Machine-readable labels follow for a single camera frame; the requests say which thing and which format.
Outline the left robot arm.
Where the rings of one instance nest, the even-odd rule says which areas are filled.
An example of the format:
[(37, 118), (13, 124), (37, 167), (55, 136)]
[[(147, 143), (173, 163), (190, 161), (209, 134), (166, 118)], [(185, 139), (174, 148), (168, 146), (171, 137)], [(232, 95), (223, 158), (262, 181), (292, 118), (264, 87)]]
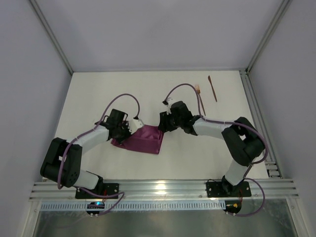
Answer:
[(100, 189), (101, 177), (81, 169), (82, 155), (111, 139), (122, 141), (130, 137), (127, 116), (125, 112), (112, 109), (109, 116), (76, 138), (54, 138), (40, 168), (40, 175), (56, 182), (59, 188), (77, 187), (90, 191)]

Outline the purple satin napkin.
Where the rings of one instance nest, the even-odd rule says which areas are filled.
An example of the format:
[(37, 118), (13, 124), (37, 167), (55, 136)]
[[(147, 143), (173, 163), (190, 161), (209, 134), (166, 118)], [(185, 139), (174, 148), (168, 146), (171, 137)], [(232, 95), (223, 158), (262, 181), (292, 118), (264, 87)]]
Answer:
[(157, 126), (144, 125), (138, 129), (133, 135), (119, 143), (113, 139), (111, 144), (117, 148), (158, 155), (160, 153), (164, 133)]

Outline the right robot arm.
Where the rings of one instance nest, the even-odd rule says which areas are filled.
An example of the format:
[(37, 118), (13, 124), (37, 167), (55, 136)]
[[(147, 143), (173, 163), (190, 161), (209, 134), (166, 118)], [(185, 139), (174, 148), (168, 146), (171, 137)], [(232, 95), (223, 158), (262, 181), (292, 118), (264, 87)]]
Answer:
[(222, 177), (220, 191), (226, 197), (240, 195), (242, 183), (254, 160), (266, 150), (263, 137), (249, 120), (244, 117), (235, 121), (210, 120), (192, 115), (183, 101), (175, 102), (168, 98), (162, 103), (167, 106), (167, 110), (159, 114), (158, 129), (163, 133), (180, 128), (190, 135), (208, 136), (225, 142), (233, 160)]

